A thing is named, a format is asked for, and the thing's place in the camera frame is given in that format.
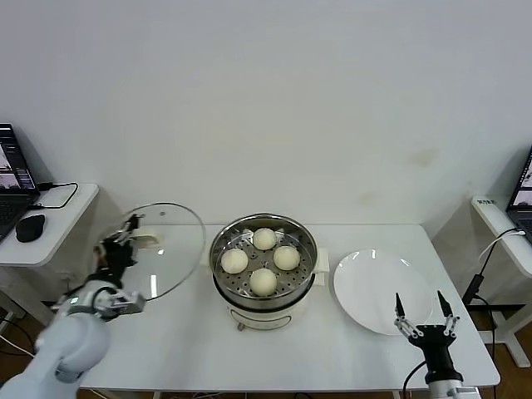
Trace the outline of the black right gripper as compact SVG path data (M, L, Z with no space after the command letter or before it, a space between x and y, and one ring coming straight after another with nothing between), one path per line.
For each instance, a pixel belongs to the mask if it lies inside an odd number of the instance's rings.
M425 379L461 379L462 375L454 368L448 350L456 340L453 336L456 335L455 329L460 317L453 313L450 303L440 290L437 291L437 296L445 318L445 326L413 324L406 318L399 293L395 294L394 325L403 336L409 337L410 344L423 352L427 367Z

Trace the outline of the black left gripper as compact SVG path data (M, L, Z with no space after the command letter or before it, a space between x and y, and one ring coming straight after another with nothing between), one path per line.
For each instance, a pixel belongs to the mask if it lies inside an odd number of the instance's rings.
M99 246L98 273L106 281L122 287L127 268L135 265L135 246L130 237L140 227L141 215L132 214L120 229L108 235Z

